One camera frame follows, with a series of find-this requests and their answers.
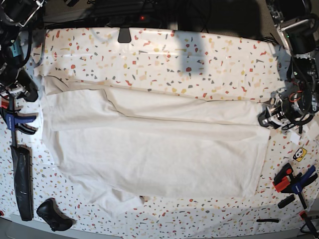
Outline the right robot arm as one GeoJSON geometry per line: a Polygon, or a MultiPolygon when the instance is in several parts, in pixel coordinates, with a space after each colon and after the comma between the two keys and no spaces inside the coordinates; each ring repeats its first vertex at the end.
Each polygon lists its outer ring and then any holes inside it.
{"type": "Polygon", "coordinates": [[[35,102],[38,88],[23,67],[32,49],[32,31],[42,19],[45,0],[2,0],[0,2],[0,92],[18,89],[17,98],[35,102]],[[23,56],[19,35],[27,31],[27,52],[23,56]]]}

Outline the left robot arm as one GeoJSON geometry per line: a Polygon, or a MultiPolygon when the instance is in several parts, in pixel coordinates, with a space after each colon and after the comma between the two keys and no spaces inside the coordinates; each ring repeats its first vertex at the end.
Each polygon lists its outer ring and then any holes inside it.
{"type": "Polygon", "coordinates": [[[289,130],[302,128],[319,111],[319,17],[309,0],[266,2],[290,63],[287,93],[276,93],[274,102],[258,116],[260,126],[289,130]]]}

